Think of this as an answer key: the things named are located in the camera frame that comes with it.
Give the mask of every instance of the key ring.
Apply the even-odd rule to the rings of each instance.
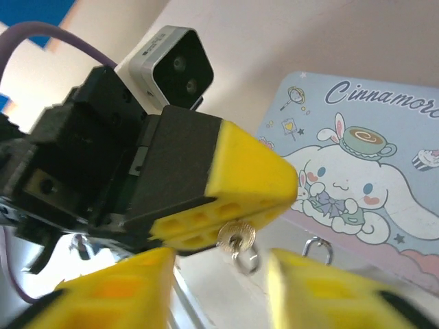
[[[327,256],[327,260],[325,262],[325,265],[332,264],[332,261],[334,258],[334,251],[332,249],[332,245],[328,241],[323,240],[322,238],[320,238],[318,236],[313,236],[311,239],[309,239],[305,243],[305,247],[303,248],[303,252],[302,252],[302,257],[308,257],[309,249],[311,248],[311,245],[315,242],[317,243],[318,247],[324,245],[328,251],[328,256]]]
[[[245,276],[255,274],[261,266],[260,255],[254,239],[256,230],[245,222],[229,222],[218,232],[217,246],[232,254],[232,260],[239,272]],[[250,253],[250,266],[244,265],[242,255]]]

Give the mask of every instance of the white wall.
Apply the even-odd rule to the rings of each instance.
[[[77,0],[61,25],[115,62],[140,41],[167,0]],[[6,26],[0,23],[0,32]],[[96,61],[66,44],[46,49],[26,40],[14,52],[0,92],[14,104],[11,121],[28,131],[44,107],[62,101],[72,86],[84,81]]]

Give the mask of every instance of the metal ring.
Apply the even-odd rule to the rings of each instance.
[[[327,260],[325,262],[326,265],[332,264],[333,258],[334,258],[334,251],[332,249],[332,245],[322,238],[319,238],[318,236],[314,236],[311,239],[309,239],[305,243],[305,247],[303,248],[302,257],[308,257],[309,249],[311,248],[311,245],[313,243],[317,242],[317,246],[320,247],[321,245],[324,245],[328,251]]]
[[[258,272],[259,267],[261,266],[261,261],[259,260],[260,255],[258,253],[258,249],[253,244],[250,249],[247,250],[247,252],[250,252],[250,262],[251,267],[247,267],[242,263],[241,256],[242,252],[235,252],[232,254],[232,259],[235,264],[235,266],[238,268],[238,270],[245,276],[251,276]]]

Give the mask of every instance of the cartoon bunny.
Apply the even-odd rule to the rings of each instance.
[[[401,229],[420,239],[439,239],[439,218],[413,198],[403,174],[378,160],[396,152],[380,134],[363,128],[345,128],[335,116],[335,131],[324,128],[319,141],[335,145],[309,146],[286,159],[303,169],[310,184],[303,212],[336,232],[355,234],[369,244],[385,242],[386,220],[374,210],[384,208]]]
[[[309,198],[308,191],[305,187],[306,183],[307,183],[307,174],[303,170],[301,170],[299,171],[299,187],[297,192],[297,200],[291,206],[292,210],[303,212],[303,206],[302,206],[303,202],[304,200]]]

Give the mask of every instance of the camera lens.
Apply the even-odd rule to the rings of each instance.
[[[183,72],[186,68],[186,60],[184,57],[182,56],[178,56],[175,60],[174,60],[174,69],[177,72]]]
[[[193,95],[197,92],[197,80],[195,79],[190,79],[187,84],[186,84],[186,91],[190,94]]]

